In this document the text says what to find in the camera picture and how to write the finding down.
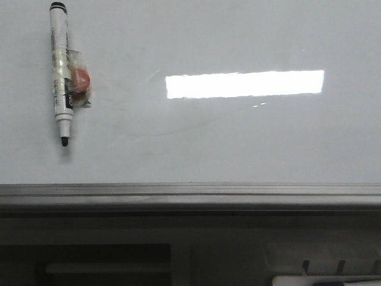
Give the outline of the red magnet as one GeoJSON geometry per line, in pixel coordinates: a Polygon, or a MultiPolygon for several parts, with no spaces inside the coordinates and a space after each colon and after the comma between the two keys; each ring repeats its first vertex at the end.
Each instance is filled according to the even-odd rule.
{"type": "Polygon", "coordinates": [[[71,78],[65,79],[66,107],[90,107],[91,79],[82,53],[68,50],[67,55],[71,78]]]}

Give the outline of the white black whiteboard marker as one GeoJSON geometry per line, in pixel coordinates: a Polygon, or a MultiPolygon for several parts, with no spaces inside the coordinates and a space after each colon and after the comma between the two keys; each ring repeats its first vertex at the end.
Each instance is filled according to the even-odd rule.
{"type": "Polygon", "coordinates": [[[66,147],[71,137],[71,122],[74,114],[66,6],[62,2],[53,2],[49,15],[55,119],[61,144],[66,147]]]}

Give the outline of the white whiteboard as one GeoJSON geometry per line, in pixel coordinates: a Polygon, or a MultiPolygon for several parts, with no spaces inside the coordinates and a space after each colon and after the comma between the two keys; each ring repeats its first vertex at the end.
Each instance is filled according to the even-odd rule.
{"type": "Polygon", "coordinates": [[[380,182],[379,1],[66,1],[92,81],[63,147],[49,1],[1,2],[1,182],[380,182]]]}

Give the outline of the white eraser tray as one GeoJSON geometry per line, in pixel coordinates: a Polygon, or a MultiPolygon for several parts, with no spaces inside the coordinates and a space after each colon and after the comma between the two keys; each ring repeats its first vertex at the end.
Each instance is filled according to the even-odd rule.
{"type": "Polygon", "coordinates": [[[380,245],[268,243],[265,260],[273,285],[316,285],[380,279],[380,245]]]}

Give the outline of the grey aluminium whiteboard frame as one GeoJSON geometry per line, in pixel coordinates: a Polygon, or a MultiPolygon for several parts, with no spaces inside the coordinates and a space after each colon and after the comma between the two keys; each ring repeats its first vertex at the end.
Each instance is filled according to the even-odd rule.
{"type": "Polygon", "coordinates": [[[377,183],[3,184],[1,214],[380,210],[377,183]]]}

